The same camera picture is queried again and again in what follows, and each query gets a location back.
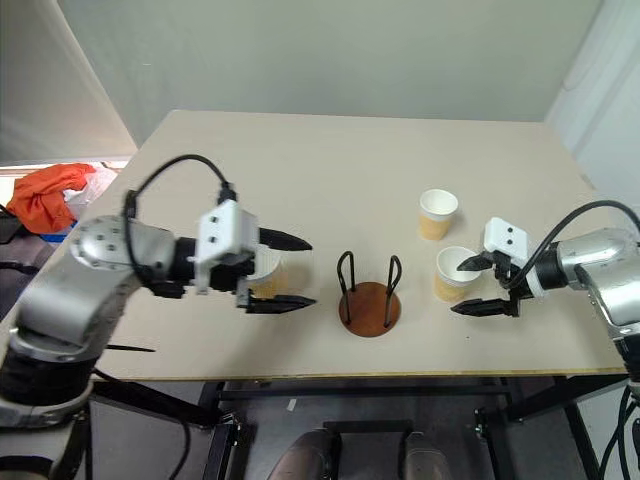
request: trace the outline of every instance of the wooden round base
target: wooden round base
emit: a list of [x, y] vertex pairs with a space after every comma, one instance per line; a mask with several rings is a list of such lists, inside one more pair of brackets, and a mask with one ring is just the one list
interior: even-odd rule
[[384, 326], [387, 301], [387, 287], [377, 282], [363, 282], [356, 285], [356, 291], [347, 290], [351, 322], [347, 323], [345, 295], [340, 299], [338, 313], [347, 330], [361, 337], [378, 337], [391, 330], [400, 318], [400, 300], [391, 294], [391, 321]]

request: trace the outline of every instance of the table edge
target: table edge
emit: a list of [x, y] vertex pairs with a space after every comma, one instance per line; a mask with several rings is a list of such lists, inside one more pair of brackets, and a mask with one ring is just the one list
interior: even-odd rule
[[555, 375], [615, 375], [627, 373], [624, 367], [573, 368], [553, 370], [460, 370], [460, 371], [424, 371], [424, 372], [379, 372], [379, 373], [320, 373], [300, 375], [257, 375], [224, 377], [118, 377], [133, 382], [209, 382], [233, 380], [314, 380], [343, 378], [408, 378], [408, 377], [532, 377]]

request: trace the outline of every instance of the table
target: table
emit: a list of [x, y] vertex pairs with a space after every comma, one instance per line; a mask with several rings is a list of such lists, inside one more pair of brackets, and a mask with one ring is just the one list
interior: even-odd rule
[[[450, 245], [478, 250], [491, 216], [524, 228], [537, 242], [592, 199], [579, 167], [544, 124], [174, 111], [86, 218], [118, 213], [127, 189], [184, 153], [213, 159], [261, 226], [314, 246], [287, 254], [285, 264], [291, 293], [318, 303], [252, 316], [236, 309], [228, 294], [189, 292], [176, 301], [140, 290], [112, 342], [156, 353], [106, 351], [99, 367], [112, 375], [207, 380], [624, 371], [584, 292], [564, 289], [525, 301], [517, 319], [459, 316], [432, 293], [438, 251]], [[438, 242], [417, 231], [418, 197], [434, 187], [460, 200], [458, 218]], [[212, 208], [217, 191], [205, 167], [182, 164], [145, 192], [139, 218], [195, 236], [196, 221]], [[606, 224], [606, 212], [592, 211], [565, 237]], [[384, 283], [389, 257], [402, 261], [396, 289], [402, 314], [386, 335], [360, 338], [339, 321], [336, 262], [345, 250], [355, 254], [357, 282]], [[484, 274], [472, 296], [505, 292]], [[2, 348], [8, 323], [0, 324]]]

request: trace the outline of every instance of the white paper cup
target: white paper cup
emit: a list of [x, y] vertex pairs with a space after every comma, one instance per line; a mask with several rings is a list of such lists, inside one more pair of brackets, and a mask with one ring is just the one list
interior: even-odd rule
[[446, 190], [427, 190], [420, 195], [420, 233], [429, 240], [440, 240], [449, 230], [458, 199]]
[[464, 260], [476, 253], [464, 247], [447, 247], [436, 259], [437, 273], [434, 282], [436, 295], [445, 302], [458, 302], [464, 298], [469, 286], [480, 277], [481, 272], [457, 270]]
[[286, 275], [281, 265], [282, 254], [266, 245], [258, 245], [255, 272], [247, 277], [256, 298], [273, 298], [286, 288]]

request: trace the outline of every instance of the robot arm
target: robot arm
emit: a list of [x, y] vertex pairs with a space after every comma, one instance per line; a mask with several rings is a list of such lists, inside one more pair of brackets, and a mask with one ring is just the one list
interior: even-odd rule
[[[617, 204], [605, 203], [602, 206]], [[522, 277], [521, 271], [533, 257], [528, 251], [526, 232], [492, 218], [485, 228], [484, 248], [480, 255], [465, 260], [458, 270], [479, 271], [495, 266], [495, 277], [509, 291], [509, 299], [466, 300], [451, 310], [479, 317], [500, 314], [517, 317], [522, 299], [541, 297], [548, 290], [566, 286], [586, 290], [625, 362], [632, 392], [640, 399], [640, 248], [630, 232], [603, 228], [550, 243], [537, 255], [520, 282], [516, 278]]]
[[76, 414], [125, 303], [141, 286], [168, 298], [180, 298], [191, 284], [198, 294], [232, 292], [247, 313], [285, 313], [315, 303], [289, 295], [253, 298], [247, 276], [259, 243], [289, 251], [311, 245], [258, 228], [235, 193], [200, 218], [197, 239], [176, 240], [134, 216], [103, 216], [76, 227], [62, 258], [23, 293], [0, 368], [0, 427], [49, 427]]

